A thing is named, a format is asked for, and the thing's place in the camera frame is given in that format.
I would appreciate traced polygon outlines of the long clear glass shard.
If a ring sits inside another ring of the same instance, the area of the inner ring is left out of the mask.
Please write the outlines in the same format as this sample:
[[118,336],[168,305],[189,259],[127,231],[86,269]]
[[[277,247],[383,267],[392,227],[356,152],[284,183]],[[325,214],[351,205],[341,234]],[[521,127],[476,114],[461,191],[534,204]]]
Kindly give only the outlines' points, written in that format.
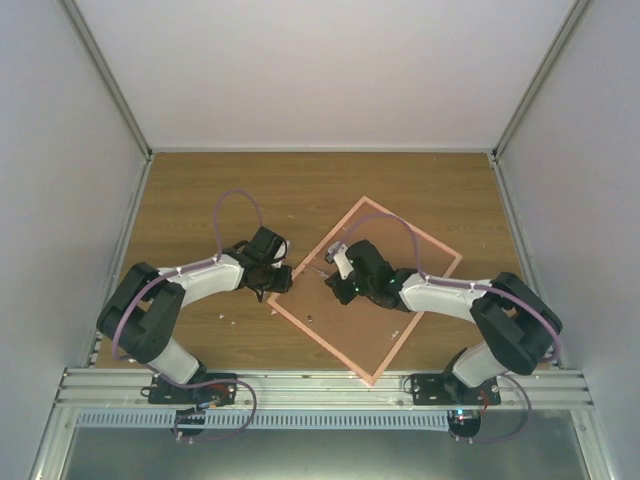
[[315,272],[317,275],[319,275],[322,279],[327,279],[327,278],[329,278],[329,276],[330,276],[330,275],[329,275],[329,274],[327,274],[326,272],[324,272],[324,271],[322,271],[322,270],[320,270],[320,269],[318,269],[318,268],[316,268],[316,267],[309,266],[308,268],[309,268],[309,269],[311,269],[312,271],[314,271],[314,272]]

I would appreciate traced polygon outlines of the pink picture frame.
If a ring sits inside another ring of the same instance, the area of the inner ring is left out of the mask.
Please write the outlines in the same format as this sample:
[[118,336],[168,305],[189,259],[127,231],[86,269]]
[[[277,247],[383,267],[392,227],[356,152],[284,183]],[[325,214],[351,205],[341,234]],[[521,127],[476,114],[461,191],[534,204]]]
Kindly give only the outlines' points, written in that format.
[[[341,305],[325,285],[325,279],[308,267],[329,275],[336,273],[337,267],[325,261],[328,248],[361,218],[378,212],[392,214],[374,200],[361,197],[296,267],[291,289],[285,294],[272,294],[266,302],[272,314],[290,321],[368,386],[373,386],[384,373],[423,313],[384,309],[365,296]],[[416,234],[425,272],[452,276],[462,254],[411,223],[409,226]],[[363,239],[371,242],[394,269],[415,268],[411,236],[397,221],[378,217],[364,222],[345,244],[350,246]]]

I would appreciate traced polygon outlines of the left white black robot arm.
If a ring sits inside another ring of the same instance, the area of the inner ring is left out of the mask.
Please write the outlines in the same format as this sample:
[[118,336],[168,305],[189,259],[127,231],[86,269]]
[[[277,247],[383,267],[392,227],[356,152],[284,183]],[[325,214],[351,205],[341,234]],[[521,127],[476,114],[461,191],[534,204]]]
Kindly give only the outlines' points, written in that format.
[[262,226],[214,256],[183,266],[154,268],[135,264],[117,286],[97,319],[97,330],[112,342],[112,354],[149,367],[171,382],[185,404],[203,398],[203,365],[174,339],[182,308],[219,293],[252,291],[259,301],[267,293],[292,286],[285,263],[290,242]]

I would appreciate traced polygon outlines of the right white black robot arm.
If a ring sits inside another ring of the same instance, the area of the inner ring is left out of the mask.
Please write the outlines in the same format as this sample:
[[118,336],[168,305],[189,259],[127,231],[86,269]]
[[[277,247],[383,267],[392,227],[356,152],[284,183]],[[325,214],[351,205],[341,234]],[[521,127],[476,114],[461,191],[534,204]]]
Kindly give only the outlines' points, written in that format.
[[465,281],[395,269],[367,240],[336,242],[325,260],[337,267],[325,284],[343,305],[362,296],[387,310],[437,313],[476,325],[483,341],[458,353],[441,374],[444,396],[453,404],[468,403],[482,384],[504,373],[531,374],[553,359],[549,350],[560,348],[561,320],[513,273]]

